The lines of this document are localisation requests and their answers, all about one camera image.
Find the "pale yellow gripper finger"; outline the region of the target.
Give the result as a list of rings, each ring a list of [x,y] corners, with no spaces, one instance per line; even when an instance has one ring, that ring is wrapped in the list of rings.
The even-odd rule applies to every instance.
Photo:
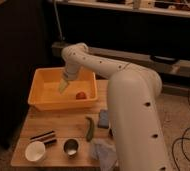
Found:
[[[59,82],[59,88],[58,88],[59,92],[63,93],[68,86],[69,86],[69,82],[65,79],[61,79]]]

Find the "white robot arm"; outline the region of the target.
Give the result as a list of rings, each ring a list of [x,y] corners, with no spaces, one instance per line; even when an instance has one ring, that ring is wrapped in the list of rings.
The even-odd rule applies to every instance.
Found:
[[[75,80],[82,67],[108,80],[107,108],[120,171],[173,171],[156,107],[162,90],[159,74],[92,55],[84,43],[63,48],[61,56],[65,82]]]

